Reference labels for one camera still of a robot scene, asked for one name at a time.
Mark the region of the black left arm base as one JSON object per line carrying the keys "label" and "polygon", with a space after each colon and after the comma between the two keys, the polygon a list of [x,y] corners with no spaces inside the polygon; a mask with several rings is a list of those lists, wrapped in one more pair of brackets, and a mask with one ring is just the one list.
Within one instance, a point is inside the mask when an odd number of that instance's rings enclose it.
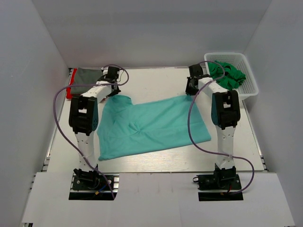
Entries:
{"label": "black left arm base", "polygon": [[119,187],[119,174],[101,174],[74,169],[69,192],[71,201],[113,201]]}

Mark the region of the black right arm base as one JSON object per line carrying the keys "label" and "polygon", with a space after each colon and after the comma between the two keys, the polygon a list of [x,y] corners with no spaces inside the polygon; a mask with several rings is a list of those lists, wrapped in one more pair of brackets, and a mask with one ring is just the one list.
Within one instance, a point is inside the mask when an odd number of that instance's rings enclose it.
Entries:
{"label": "black right arm base", "polygon": [[197,175],[193,182],[198,185],[199,201],[242,201],[241,182],[236,168],[215,167],[212,174]]}

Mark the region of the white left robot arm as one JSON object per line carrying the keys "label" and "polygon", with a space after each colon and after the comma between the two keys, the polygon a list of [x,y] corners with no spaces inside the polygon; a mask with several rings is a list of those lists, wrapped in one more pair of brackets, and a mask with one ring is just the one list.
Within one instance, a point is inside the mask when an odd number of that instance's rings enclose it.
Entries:
{"label": "white left robot arm", "polygon": [[120,69],[115,66],[104,70],[78,68],[74,74],[69,126],[81,151],[79,169],[82,171],[92,171],[98,166],[94,153],[94,132],[99,123],[98,104],[120,92],[116,85],[119,74]]}

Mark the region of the teal t shirt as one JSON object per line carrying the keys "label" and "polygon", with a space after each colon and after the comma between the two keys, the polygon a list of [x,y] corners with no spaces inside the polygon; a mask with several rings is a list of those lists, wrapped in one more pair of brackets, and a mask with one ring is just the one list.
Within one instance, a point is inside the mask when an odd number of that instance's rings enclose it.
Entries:
{"label": "teal t shirt", "polygon": [[187,95],[136,105],[128,96],[113,96],[103,108],[97,135],[100,161],[211,140]]}

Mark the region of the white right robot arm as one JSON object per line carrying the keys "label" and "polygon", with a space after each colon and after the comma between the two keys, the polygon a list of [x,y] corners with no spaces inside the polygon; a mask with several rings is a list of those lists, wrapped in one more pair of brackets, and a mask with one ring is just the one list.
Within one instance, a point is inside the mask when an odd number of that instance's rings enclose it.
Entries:
{"label": "white right robot arm", "polygon": [[204,74],[201,65],[189,66],[189,77],[187,77],[186,94],[194,96],[200,88],[211,98],[211,119],[217,130],[217,161],[215,168],[230,170],[234,167],[233,160],[233,137],[235,128],[240,120],[240,103],[238,93],[229,91],[210,75]]}

